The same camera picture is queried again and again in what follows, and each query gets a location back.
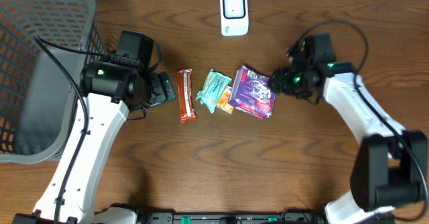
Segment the small orange tissue pack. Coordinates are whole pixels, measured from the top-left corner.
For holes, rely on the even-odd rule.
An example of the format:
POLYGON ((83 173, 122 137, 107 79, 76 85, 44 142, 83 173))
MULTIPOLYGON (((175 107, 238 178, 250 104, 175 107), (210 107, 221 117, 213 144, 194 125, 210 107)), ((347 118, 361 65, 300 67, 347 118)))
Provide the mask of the small orange tissue pack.
POLYGON ((217 102, 217 108, 229 114, 231 114, 234 109, 234 107, 229 104, 229 99, 231 97, 232 89, 233 88, 231 86, 227 86, 223 91, 220 99, 217 102))

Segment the grey plastic basket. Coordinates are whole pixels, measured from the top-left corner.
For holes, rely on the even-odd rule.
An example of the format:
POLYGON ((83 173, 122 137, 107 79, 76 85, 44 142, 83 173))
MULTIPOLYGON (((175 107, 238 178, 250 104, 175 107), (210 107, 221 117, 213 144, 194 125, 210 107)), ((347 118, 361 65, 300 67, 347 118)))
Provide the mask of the grey plastic basket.
POLYGON ((1 161, 61 157, 77 97, 71 86, 105 45, 95 0, 1 0, 1 161))

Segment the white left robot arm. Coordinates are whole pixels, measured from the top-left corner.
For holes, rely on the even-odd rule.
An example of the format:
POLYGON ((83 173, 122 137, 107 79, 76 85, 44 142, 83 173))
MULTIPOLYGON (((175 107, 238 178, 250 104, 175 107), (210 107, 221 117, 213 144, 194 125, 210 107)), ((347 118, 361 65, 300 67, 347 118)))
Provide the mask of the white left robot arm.
POLYGON ((95 61, 81 74, 84 94, 58 167, 31 214, 14 223, 140 223, 128 205, 96 214, 95 197, 111 146, 130 112, 174 100, 167 72, 95 61))

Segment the purple noodle packet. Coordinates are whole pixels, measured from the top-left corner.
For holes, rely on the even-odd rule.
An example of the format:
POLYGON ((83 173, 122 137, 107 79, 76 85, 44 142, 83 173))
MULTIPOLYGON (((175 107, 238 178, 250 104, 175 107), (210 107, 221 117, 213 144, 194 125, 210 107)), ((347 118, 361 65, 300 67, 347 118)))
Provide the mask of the purple noodle packet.
POLYGON ((233 83, 229 104, 244 113, 260 119, 272 115, 275 93, 268 87, 268 76, 242 66, 233 83))

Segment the orange snack bar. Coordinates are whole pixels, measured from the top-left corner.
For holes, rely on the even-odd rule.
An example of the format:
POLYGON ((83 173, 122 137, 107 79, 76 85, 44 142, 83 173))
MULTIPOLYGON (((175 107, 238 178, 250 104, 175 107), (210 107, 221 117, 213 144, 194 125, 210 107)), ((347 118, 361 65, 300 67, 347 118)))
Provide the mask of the orange snack bar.
POLYGON ((176 71, 181 124, 197 119, 192 102, 191 75, 191 68, 184 68, 176 71))

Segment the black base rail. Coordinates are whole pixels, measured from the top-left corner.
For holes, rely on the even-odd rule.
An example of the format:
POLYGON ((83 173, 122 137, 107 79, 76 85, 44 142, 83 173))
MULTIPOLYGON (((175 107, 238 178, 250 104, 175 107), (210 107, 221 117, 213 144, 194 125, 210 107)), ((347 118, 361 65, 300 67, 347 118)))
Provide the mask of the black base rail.
POLYGON ((138 224, 257 224, 257 223, 325 223, 318 214, 299 211, 289 211, 285 214, 173 214, 137 213, 136 217, 102 217, 102 213, 95 215, 93 223, 138 223, 138 224))

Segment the white barcode scanner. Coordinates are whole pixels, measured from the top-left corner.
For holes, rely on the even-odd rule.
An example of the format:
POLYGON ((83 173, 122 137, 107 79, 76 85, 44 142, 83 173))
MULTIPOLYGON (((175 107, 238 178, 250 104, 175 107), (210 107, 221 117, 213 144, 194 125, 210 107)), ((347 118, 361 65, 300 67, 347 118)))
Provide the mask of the white barcode scanner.
POLYGON ((244 36, 249 31, 248 0, 219 0, 223 36, 244 36))

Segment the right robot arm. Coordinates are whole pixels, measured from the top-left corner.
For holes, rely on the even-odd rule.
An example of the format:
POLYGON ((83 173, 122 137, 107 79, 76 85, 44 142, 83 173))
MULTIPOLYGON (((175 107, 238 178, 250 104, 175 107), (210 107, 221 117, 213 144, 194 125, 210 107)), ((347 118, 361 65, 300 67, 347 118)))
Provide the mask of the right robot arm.
POLYGON ((291 66, 274 71, 270 89, 315 105, 324 99, 359 145, 350 189, 324 206, 322 220, 362 223, 417 202, 423 203, 424 216, 428 210, 424 133, 408 131, 383 110, 363 84, 359 70, 336 60, 329 34, 304 34, 287 55, 291 66))

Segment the teal wet wipes pack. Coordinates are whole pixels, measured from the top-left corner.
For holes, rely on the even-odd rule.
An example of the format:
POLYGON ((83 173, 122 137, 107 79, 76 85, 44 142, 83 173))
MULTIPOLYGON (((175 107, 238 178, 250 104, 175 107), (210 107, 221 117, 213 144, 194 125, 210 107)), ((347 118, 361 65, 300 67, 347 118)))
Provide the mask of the teal wet wipes pack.
POLYGON ((221 95, 231 81, 231 77, 212 68, 207 75, 202 90, 197 93, 196 100, 199 100, 201 105, 206 105, 208 110, 214 113, 221 95))

